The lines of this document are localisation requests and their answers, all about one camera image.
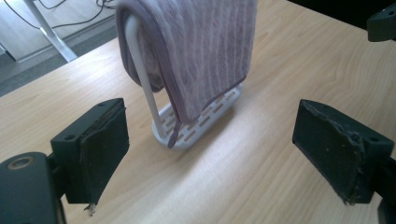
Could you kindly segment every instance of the slotted white base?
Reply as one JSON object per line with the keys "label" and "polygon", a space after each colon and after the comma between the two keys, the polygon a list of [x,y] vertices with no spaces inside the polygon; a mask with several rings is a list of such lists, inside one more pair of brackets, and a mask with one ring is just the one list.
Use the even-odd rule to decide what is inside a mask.
{"label": "slotted white base", "polygon": [[[191,147],[203,134],[218,120],[231,105],[239,98],[242,86],[239,85],[220,96],[201,114],[193,124],[182,125],[178,133],[178,138],[173,149],[186,149]],[[170,104],[160,111],[161,123],[165,137],[160,137],[155,122],[152,122],[152,131],[157,141],[167,147],[170,136],[173,133],[176,117]]]}

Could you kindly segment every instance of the wooden table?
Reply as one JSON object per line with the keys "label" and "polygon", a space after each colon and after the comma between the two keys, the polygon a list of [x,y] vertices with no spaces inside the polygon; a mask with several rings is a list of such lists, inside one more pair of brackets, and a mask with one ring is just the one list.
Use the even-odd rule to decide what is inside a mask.
{"label": "wooden table", "polygon": [[[396,43],[286,1],[259,1],[250,73],[233,108],[193,148],[165,149],[117,40],[0,98],[1,161],[50,154],[93,105],[123,97],[131,147],[93,217],[68,223],[377,223],[380,197],[344,205],[291,142],[300,99],[331,105],[396,140]],[[156,95],[159,107],[165,92]]]}

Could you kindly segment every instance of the folded cloth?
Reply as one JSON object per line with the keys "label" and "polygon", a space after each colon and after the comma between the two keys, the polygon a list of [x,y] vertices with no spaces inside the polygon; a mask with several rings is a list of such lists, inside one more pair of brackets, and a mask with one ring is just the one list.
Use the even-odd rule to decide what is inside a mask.
{"label": "folded cloth", "polygon": [[165,87],[177,117],[173,135],[246,78],[256,7],[257,0],[120,0],[122,63],[140,85],[124,32],[133,15],[141,21],[137,39],[151,88]]}

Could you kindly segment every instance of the metal leg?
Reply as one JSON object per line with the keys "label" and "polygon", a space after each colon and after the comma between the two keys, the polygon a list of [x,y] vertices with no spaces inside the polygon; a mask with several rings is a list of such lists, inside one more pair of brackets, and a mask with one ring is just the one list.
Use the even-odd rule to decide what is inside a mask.
{"label": "metal leg", "polygon": [[48,39],[48,41],[64,56],[64,58],[70,63],[71,61],[77,58],[77,55],[73,50],[71,50],[62,39],[56,35],[56,33],[52,30],[50,25],[47,23],[46,19],[44,19],[43,15],[41,15],[38,8],[33,3],[33,0],[23,0],[25,4],[32,11],[35,18],[40,23],[40,30],[43,32],[44,36]]}

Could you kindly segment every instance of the white towel rack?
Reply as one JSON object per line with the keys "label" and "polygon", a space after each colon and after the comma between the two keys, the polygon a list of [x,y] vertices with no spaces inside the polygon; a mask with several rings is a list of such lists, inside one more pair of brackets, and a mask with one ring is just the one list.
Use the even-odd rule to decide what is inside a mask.
{"label": "white towel rack", "polygon": [[[158,112],[154,95],[150,87],[149,76],[143,64],[142,55],[137,42],[137,29],[139,24],[140,21],[138,18],[132,15],[129,16],[125,24],[125,37],[153,117],[152,131],[157,141],[163,147],[167,147],[167,143],[175,127],[176,117],[170,104],[166,105]],[[241,90],[242,86],[239,85],[226,92],[213,102],[193,124],[182,125],[173,149],[186,149],[191,147],[239,98]]]}

